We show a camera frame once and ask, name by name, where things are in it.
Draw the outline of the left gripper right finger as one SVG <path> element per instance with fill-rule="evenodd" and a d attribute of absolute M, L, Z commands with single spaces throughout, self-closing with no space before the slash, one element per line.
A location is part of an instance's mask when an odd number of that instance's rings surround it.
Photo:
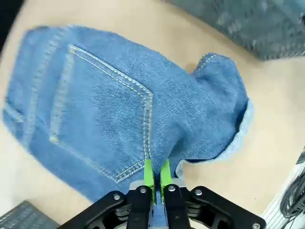
<path fill-rule="evenodd" d="M 170 229 L 190 229 L 190 221 L 208 229 L 265 229 L 263 218 L 227 200 L 204 186 L 191 191 L 171 177 L 167 159 L 160 172 L 162 200 Z"/>

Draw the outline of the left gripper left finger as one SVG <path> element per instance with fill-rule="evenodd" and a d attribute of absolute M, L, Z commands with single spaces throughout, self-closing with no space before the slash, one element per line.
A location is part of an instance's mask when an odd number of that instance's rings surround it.
<path fill-rule="evenodd" d="M 154 197 L 152 161 L 144 162 L 144 178 L 130 184 L 128 193 L 111 191 L 60 229 L 147 229 Z"/>

